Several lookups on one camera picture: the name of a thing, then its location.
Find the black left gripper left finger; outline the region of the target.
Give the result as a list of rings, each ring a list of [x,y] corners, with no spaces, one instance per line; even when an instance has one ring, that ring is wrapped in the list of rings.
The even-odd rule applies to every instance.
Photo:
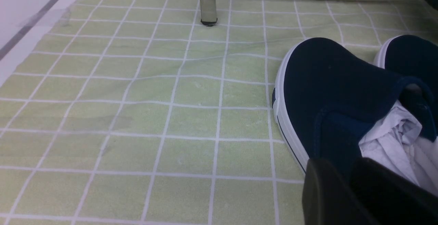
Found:
[[[344,178],[325,159],[309,159],[302,190],[305,225],[375,225]]]

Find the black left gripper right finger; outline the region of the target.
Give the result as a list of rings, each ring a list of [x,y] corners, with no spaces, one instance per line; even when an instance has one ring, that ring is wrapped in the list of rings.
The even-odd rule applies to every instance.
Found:
[[[349,185],[382,225],[436,225],[438,199],[432,193],[369,158],[355,162]]]

